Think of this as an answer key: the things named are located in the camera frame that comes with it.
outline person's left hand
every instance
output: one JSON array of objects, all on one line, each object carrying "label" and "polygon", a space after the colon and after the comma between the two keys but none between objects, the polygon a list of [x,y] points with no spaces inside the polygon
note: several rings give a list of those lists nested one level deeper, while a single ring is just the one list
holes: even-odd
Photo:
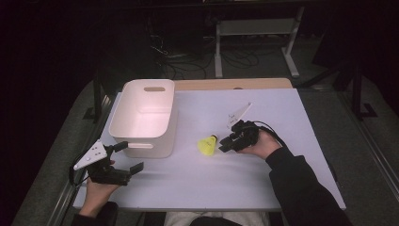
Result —
[{"label": "person's left hand", "polygon": [[111,194],[119,187],[118,185],[94,183],[88,178],[86,198],[79,215],[96,218],[103,206],[108,202]]}]

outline white plastic bin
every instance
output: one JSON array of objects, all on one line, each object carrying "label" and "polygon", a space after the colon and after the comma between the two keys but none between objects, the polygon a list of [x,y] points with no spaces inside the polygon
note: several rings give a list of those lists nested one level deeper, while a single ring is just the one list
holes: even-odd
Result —
[{"label": "white plastic bin", "polygon": [[164,158],[173,150],[178,109],[173,106],[174,82],[141,79],[123,87],[109,125],[117,142],[128,141],[128,157]]}]

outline yellow object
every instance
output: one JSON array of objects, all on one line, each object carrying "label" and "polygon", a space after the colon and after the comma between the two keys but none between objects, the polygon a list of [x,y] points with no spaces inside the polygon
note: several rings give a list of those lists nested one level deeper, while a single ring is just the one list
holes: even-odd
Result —
[{"label": "yellow object", "polygon": [[201,139],[197,143],[199,151],[204,155],[211,156],[214,154],[217,137],[212,135],[210,137]]}]

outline person's right hand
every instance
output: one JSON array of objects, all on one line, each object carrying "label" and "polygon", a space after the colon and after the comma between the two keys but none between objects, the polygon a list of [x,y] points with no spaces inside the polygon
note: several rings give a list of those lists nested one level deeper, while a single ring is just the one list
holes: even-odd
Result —
[{"label": "person's right hand", "polygon": [[238,153],[254,154],[261,159],[266,159],[272,152],[280,148],[281,145],[270,134],[263,130],[259,130],[258,142],[250,147],[238,151]]}]

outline black sleeve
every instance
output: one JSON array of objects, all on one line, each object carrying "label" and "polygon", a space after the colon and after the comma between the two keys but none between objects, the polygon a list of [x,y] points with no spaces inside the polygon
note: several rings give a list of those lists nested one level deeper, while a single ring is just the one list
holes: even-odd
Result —
[{"label": "black sleeve", "polygon": [[266,158],[270,180],[290,225],[352,225],[304,156],[280,148]]},{"label": "black sleeve", "polygon": [[82,215],[75,215],[71,226],[105,226],[104,222],[97,218],[89,218]]},{"label": "black sleeve", "polygon": [[96,218],[75,215],[71,226],[114,226],[118,217],[118,205],[107,202]]}]

